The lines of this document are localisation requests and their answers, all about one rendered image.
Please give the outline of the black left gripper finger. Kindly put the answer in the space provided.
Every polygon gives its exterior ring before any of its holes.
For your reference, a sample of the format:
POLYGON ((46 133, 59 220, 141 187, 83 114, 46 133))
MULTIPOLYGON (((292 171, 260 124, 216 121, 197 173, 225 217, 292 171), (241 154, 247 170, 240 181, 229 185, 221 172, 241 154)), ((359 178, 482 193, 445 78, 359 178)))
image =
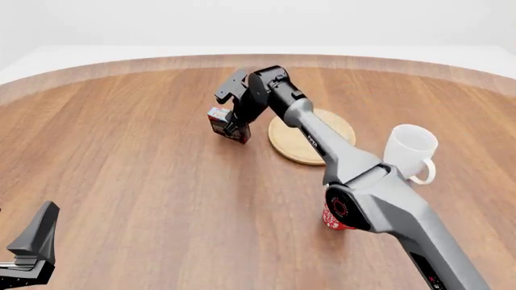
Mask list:
POLYGON ((7 246, 16 259, 36 258, 55 263, 55 233, 60 208, 52 201, 40 207, 30 224, 7 246))

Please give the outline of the chocolate pudding box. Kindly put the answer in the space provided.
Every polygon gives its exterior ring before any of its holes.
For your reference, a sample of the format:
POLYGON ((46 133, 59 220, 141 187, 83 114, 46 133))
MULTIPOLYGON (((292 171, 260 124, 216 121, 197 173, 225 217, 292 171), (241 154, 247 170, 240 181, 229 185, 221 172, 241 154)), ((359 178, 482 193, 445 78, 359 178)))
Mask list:
POLYGON ((216 106, 211 108, 207 113, 213 132, 240 144, 245 144, 251 138, 249 125, 238 125, 239 133, 236 136, 227 136, 224 133, 224 127, 227 122, 231 120, 231 116, 231 110, 216 106))

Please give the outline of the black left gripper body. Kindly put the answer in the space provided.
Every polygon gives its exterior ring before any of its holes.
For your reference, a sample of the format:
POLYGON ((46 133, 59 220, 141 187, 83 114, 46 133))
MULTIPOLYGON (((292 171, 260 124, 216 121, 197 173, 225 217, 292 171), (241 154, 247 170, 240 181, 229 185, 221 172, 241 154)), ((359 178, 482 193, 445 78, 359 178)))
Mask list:
POLYGON ((21 259, 25 264, 0 263, 0 286, 47 284, 55 266, 46 260, 21 259))

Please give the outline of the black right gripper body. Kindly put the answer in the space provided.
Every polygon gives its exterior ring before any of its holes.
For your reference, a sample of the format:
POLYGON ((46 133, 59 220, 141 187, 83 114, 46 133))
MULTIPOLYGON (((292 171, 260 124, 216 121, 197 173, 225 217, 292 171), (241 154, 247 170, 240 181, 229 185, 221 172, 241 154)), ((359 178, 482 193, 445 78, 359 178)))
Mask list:
POLYGON ((235 125, 248 125, 267 108, 266 97, 254 96, 250 89, 246 89, 241 96, 233 98, 231 122, 235 125))

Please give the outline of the round wooden plate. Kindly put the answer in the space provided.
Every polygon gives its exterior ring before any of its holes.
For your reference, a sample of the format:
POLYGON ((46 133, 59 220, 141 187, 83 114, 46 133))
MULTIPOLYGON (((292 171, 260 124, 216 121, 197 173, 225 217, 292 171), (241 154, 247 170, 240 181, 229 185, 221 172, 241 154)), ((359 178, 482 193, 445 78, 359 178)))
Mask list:
MULTIPOLYGON (((314 113, 350 144, 356 144, 355 131, 346 120, 335 113, 319 108, 315 108, 314 113)), ((325 165, 323 159, 312 148, 300 130, 287 127, 278 117, 273 118, 269 123, 268 140, 273 149, 296 164, 308 166, 325 165)))

